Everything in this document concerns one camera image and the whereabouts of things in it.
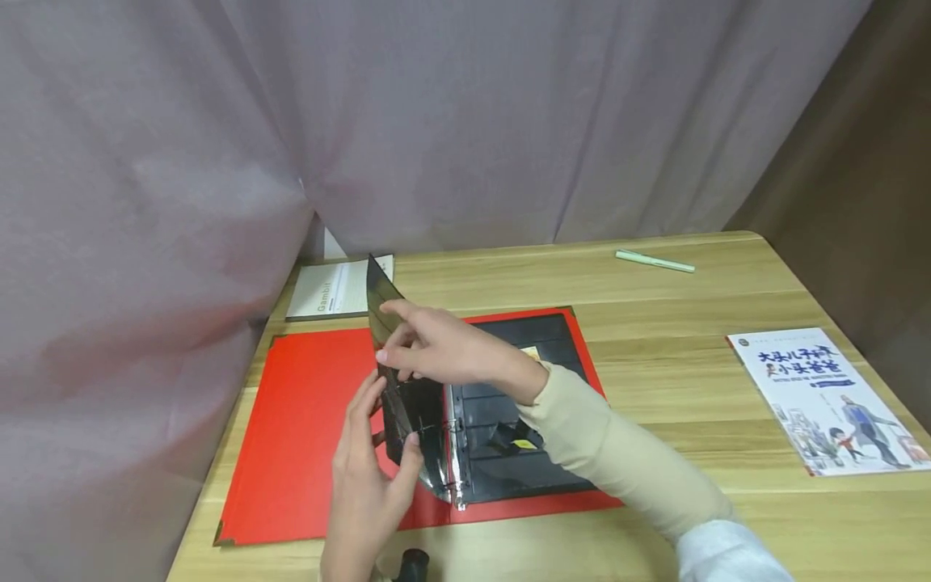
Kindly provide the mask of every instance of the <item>black object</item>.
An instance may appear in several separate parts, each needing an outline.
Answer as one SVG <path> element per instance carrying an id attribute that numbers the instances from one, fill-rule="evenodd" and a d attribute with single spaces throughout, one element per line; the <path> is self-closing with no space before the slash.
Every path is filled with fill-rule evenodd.
<path id="1" fill-rule="evenodd" d="M 384 301 L 402 298 L 370 257 L 367 276 L 369 323 L 375 349 L 401 323 L 381 312 Z M 586 379 L 569 325 L 562 314 L 475 324 L 519 348 L 534 347 L 540 359 Z M 400 382 L 398 371 L 379 364 L 387 380 L 382 395 L 388 458 L 400 464 L 404 439 L 420 433 L 425 466 L 420 480 L 435 496 L 464 508 L 595 487 L 550 462 L 540 435 L 520 421 L 514 401 L 487 384 L 444 386 L 428 378 Z M 533 448 L 515 441 L 526 440 Z"/>
<path id="2" fill-rule="evenodd" d="M 385 346 L 401 323 L 398 316 L 382 313 L 381 304 L 392 299 L 403 299 L 403 296 L 371 255 L 366 273 L 366 294 L 371 339 L 377 351 Z M 401 382 L 397 370 L 380 363 L 378 374 L 384 376 L 387 382 L 385 392 L 382 393 L 382 409 L 388 458 L 400 465 L 404 440 L 413 431 L 419 432 L 420 449 L 424 454 L 420 481 L 433 495 L 452 501 L 447 471 L 449 435 L 445 429 L 443 385 L 428 378 Z"/>
<path id="3" fill-rule="evenodd" d="M 395 582 L 426 582 L 426 567 L 430 556 L 422 549 L 411 548 L 401 556 L 401 571 Z"/>

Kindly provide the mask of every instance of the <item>brown wall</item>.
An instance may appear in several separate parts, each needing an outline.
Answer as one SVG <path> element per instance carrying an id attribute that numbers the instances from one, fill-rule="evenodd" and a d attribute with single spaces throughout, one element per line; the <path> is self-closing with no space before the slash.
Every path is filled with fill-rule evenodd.
<path id="1" fill-rule="evenodd" d="M 728 228 L 769 239 L 931 429 L 931 2 L 874 4 Z"/>

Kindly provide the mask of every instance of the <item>wrist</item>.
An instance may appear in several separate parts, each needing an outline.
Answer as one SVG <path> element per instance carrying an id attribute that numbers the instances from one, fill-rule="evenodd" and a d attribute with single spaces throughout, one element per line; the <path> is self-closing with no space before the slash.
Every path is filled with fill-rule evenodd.
<path id="1" fill-rule="evenodd" d="M 500 352 L 489 383 L 518 404 L 530 406 L 549 380 L 549 370 L 513 345 Z"/>
<path id="2" fill-rule="evenodd" d="M 326 546 L 320 557 L 321 582 L 369 582 L 375 558 L 356 553 L 346 555 L 340 550 L 332 551 Z"/>

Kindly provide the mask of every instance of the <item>green pen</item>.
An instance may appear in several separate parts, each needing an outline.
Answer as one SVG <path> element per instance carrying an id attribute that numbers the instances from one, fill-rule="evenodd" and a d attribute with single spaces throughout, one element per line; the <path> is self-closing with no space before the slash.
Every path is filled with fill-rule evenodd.
<path id="1" fill-rule="evenodd" d="M 634 252 L 633 250 L 624 250 L 619 249 L 614 257 L 617 259 L 624 259 L 625 261 L 632 261 L 634 263 L 640 264 L 651 264 L 652 266 L 661 266 L 666 269 L 672 269 L 674 271 L 682 271 L 683 273 L 694 273 L 695 266 L 685 263 L 676 263 L 675 261 L 667 261 L 665 259 L 657 259 L 655 257 L 648 257 L 645 254 L 640 254 Z"/>

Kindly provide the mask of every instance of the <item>curtain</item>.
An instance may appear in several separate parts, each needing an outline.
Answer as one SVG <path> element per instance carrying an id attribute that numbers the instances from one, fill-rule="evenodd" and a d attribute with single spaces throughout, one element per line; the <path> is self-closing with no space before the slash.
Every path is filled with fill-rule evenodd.
<path id="1" fill-rule="evenodd" d="M 867 4 L 0 3 L 2 577 L 164 577 L 312 209 L 348 251 L 718 229 Z"/>
<path id="2" fill-rule="evenodd" d="M 729 228 L 766 236 L 931 427 L 931 4 L 876 3 Z"/>
<path id="3" fill-rule="evenodd" d="M 353 253 L 720 230 L 868 4 L 225 6 Z"/>

